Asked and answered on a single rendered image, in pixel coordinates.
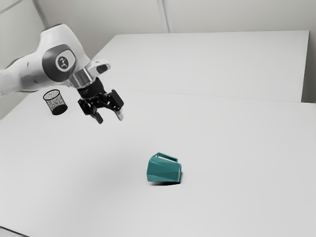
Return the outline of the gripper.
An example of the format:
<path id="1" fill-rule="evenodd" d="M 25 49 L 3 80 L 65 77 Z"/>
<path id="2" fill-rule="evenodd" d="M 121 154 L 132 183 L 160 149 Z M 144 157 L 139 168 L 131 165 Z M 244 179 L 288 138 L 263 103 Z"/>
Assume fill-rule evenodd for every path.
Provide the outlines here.
<path id="1" fill-rule="evenodd" d="M 80 95 L 78 104 L 83 113 L 94 118 L 99 124 L 103 123 L 103 118 L 98 113 L 94 103 L 99 103 L 101 108 L 113 111 L 120 121 L 123 120 L 121 111 L 124 106 L 123 100 L 114 89 L 111 92 L 105 92 L 103 84 L 98 77 L 92 84 L 85 88 L 77 89 L 77 92 Z"/>

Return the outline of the teal faceted mug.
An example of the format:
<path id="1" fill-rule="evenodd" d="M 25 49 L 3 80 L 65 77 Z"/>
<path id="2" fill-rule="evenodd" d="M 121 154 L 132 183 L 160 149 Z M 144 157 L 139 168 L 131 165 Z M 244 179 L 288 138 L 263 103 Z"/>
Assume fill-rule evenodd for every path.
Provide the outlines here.
<path id="1" fill-rule="evenodd" d="M 163 153 L 156 153 L 148 162 L 148 182 L 180 183 L 182 165 L 178 159 Z"/>

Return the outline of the black mesh pen holder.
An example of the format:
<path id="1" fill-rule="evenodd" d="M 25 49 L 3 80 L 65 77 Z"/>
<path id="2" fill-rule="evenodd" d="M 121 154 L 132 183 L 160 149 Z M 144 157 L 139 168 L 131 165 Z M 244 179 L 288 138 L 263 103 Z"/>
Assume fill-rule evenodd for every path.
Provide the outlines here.
<path id="1" fill-rule="evenodd" d="M 46 92 L 43 95 L 43 99 L 50 108 L 52 114 L 55 116 L 63 114 L 68 109 L 68 106 L 58 89 Z"/>

